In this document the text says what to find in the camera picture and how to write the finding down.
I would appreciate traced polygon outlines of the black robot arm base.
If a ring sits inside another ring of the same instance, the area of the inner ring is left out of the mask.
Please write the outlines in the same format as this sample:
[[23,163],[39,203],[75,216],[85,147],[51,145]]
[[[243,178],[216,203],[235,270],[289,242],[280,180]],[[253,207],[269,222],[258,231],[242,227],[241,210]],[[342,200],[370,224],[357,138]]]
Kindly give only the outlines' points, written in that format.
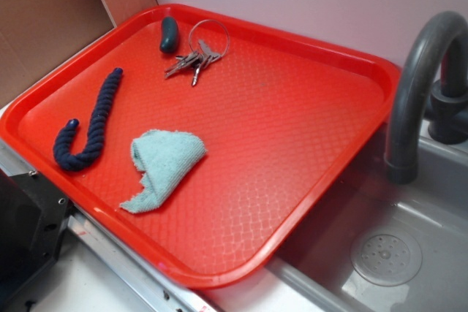
[[1,173],[1,310],[58,261],[71,204],[43,175]]

